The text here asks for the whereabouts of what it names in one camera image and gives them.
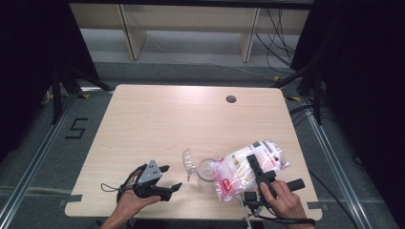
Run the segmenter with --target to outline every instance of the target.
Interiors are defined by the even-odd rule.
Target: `clear plastic bag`
[[[270,140],[260,140],[211,163],[214,183],[220,201],[230,201],[249,189],[255,176],[247,161],[254,154],[263,172],[279,172],[288,167],[281,149]]]

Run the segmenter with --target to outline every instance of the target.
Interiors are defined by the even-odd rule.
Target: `table top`
[[[226,101],[230,95],[236,102]],[[276,179],[302,178],[306,188],[295,193],[307,216],[320,219],[322,211],[307,206],[318,199],[279,89],[119,85],[72,192],[82,199],[69,202],[65,212],[109,217],[117,192],[103,192],[100,184],[118,187],[139,165],[154,159],[159,166],[170,166],[157,185],[182,182],[182,187],[170,201],[144,208],[137,218],[242,219],[237,199],[220,202],[213,183],[198,177],[187,182],[182,152],[190,149],[196,161],[221,158],[262,139],[277,143],[290,163]]]

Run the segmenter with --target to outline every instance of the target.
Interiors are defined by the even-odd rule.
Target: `gray carpet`
[[[96,68],[101,80],[111,86],[131,83],[268,87],[273,84],[273,81],[264,76],[218,66],[96,63]],[[287,76],[285,73],[276,73],[269,68],[241,69],[265,74],[269,78],[273,78],[275,75],[282,78]],[[82,86],[92,86],[85,81],[79,82]],[[284,94],[296,95],[295,89],[298,83],[299,81],[295,81],[285,86]],[[91,94],[87,99],[75,100],[9,228],[87,228],[95,221],[95,219],[67,217],[60,201],[66,199],[75,185],[75,180],[111,96],[111,94]],[[302,105],[301,102],[287,102],[287,104],[290,110]],[[50,128],[53,116],[52,108],[52,103],[49,103],[38,112],[19,147],[11,152],[0,165],[0,200],[2,204],[10,194],[10,187],[15,186],[24,174],[25,168]],[[299,114],[294,114],[291,118],[294,119],[297,115]],[[352,160],[355,152],[339,128],[338,121],[333,120],[330,109],[323,107],[322,115],[323,128],[330,144],[338,154],[355,192],[364,204],[373,227],[398,228],[364,168]],[[78,121],[76,124],[86,130],[82,138],[67,139],[66,136],[78,135],[78,132],[70,130],[76,118],[87,118],[86,121]],[[294,124],[309,169],[318,175],[347,207],[306,114],[298,116],[294,120]],[[317,196],[325,206],[322,219],[317,221],[317,228],[354,228],[348,216],[330,196],[330,193],[315,179],[312,180]],[[266,228],[284,228],[272,222],[266,222],[265,226]]]

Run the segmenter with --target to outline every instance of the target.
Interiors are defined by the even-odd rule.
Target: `human hand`
[[[132,178],[134,178],[141,173],[139,171]],[[116,229],[123,225],[126,221],[131,219],[134,215],[138,214],[140,210],[148,205],[159,202],[159,196],[151,196],[149,198],[139,198],[135,195],[133,190],[125,191],[120,197],[116,210],[114,213],[107,218],[107,220],[102,224],[102,229]]]
[[[271,187],[276,192],[277,198],[273,197],[267,185],[263,182],[260,183],[263,196],[277,217],[289,219],[307,218],[300,197],[293,194],[284,181],[276,180],[271,183]],[[290,229],[315,228],[312,224],[289,224],[287,227]]]

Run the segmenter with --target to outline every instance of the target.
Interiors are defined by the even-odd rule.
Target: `floor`
[[[229,77],[227,79],[235,85],[241,85],[243,81],[242,85],[245,86],[265,87],[274,83],[274,76],[286,77],[293,72],[285,63],[288,63],[285,51],[273,49],[284,61],[274,54],[267,56],[267,50],[257,38],[250,61],[243,63],[237,34],[150,31],[139,60],[131,61],[122,31],[82,30],[82,33],[100,77],[111,85],[121,82],[150,83],[146,76],[154,78],[154,75],[169,74],[182,75],[183,78],[178,80],[184,83],[188,82],[186,77],[190,73],[202,76],[205,73],[208,79],[213,79],[211,73],[225,73]],[[272,36],[261,34],[260,37],[269,43],[269,37]],[[285,36],[285,43],[294,49],[298,39],[299,36]],[[137,70],[138,75],[131,78],[134,70]],[[195,77],[197,81],[190,81],[190,84],[202,80],[199,76]],[[285,96],[296,96],[298,84],[299,80],[296,80],[285,86]],[[0,165],[0,201],[2,205],[11,201],[16,206],[7,212],[7,221],[2,222],[5,224],[1,228],[86,228],[94,223],[95,219],[69,218],[64,215],[66,200],[112,96],[98,92],[89,94],[91,99],[63,98],[69,111],[58,127],[50,123],[52,103],[45,104],[21,140],[20,147],[11,152]],[[290,110],[306,103],[310,103],[310,97],[287,102]],[[366,171],[353,160],[355,152],[334,120],[327,100],[324,104],[320,127],[316,125],[311,110],[291,115],[309,169],[336,195],[346,211],[351,212],[358,228],[398,228]],[[72,123],[81,117],[88,118],[85,124],[86,135],[80,140],[69,141],[66,136],[74,135],[70,130]],[[44,145],[43,139],[50,139],[50,144]],[[315,177],[312,178],[324,214],[317,222],[317,227],[357,228],[330,192],[315,181]],[[24,185],[26,189],[20,193],[24,198],[11,199],[13,188]],[[172,228],[176,228],[176,225],[179,228],[204,228],[202,225],[206,224],[200,224],[199,227],[195,223],[172,223]],[[266,222],[265,228],[283,227]]]

